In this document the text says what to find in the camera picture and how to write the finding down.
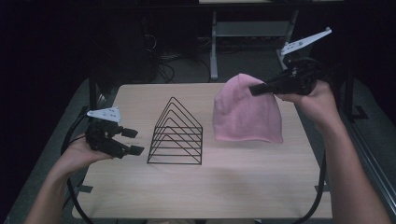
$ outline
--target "left hand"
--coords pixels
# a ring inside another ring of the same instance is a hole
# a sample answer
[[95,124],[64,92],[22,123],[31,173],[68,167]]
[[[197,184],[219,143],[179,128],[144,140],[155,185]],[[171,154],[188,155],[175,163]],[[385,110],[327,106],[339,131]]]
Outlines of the left hand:
[[112,157],[101,151],[92,150],[85,137],[82,137],[70,144],[51,171],[57,173],[57,176],[71,175],[96,161],[106,159],[112,159]]

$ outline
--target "white tag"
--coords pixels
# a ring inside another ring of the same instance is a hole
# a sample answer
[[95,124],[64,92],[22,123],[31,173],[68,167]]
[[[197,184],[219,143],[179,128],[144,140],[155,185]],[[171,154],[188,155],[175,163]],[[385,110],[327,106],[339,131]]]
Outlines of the white tag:
[[295,42],[292,42],[290,44],[286,43],[285,47],[283,47],[283,49],[280,51],[281,55],[285,55],[288,54],[290,52],[293,52],[297,49],[302,49],[303,47],[310,45],[312,43],[314,43],[315,41],[321,39],[322,37],[329,35],[332,33],[332,29],[330,29],[329,27],[326,28],[326,31],[323,31],[321,33],[318,33],[316,35],[311,35],[307,38],[301,39],[301,40],[297,40]]
[[100,110],[90,110],[87,112],[87,115],[97,119],[105,119],[114,122],[121,121],[120,110],[117,106]]

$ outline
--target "black equipment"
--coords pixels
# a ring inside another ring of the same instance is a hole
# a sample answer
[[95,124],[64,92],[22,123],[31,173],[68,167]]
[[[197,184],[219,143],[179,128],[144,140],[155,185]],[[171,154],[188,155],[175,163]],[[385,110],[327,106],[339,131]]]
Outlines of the black equipment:
[[121,136],[130,138],[135,138],[137,135],[136,130],[125,129],[119,126],[117,122],[100,119],[90,123],[85,132],[85,136],[92,150],[105,152],[112,157],[122,159],[122,157],[126,155],[139,156],[143,152],[143,147],[127,147],[112,138],[119,133]]
[[315,88],[317,80],[327,74],[324,65],[311,58],[292,59],[286,55],[283,63],[287,69],[279,75],[264,80],[262,84],[249,87],[253,96],[267,92],[307,95]]

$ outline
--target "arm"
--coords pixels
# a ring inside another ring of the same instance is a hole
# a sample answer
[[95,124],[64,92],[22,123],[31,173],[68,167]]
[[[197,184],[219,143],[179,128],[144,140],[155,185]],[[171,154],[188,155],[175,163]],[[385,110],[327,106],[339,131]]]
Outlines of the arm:
[[105,153],[91,150],[85,138],[73,142],[50,169],[24,223],[61,223],[67,178],[96,161],[110,158]]
[[335,223],[390,223],[389,216],[365,175],[358,154],[325,82],[307,96],[278,95],[297,104],[323,135]]

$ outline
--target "black wire rack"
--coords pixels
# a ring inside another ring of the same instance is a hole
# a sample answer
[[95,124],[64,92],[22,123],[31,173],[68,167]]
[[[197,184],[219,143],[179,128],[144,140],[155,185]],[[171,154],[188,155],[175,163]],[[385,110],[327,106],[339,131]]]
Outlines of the black wire rack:
[[203,127],[175,97],[155,124],[148,163],[202,165]]

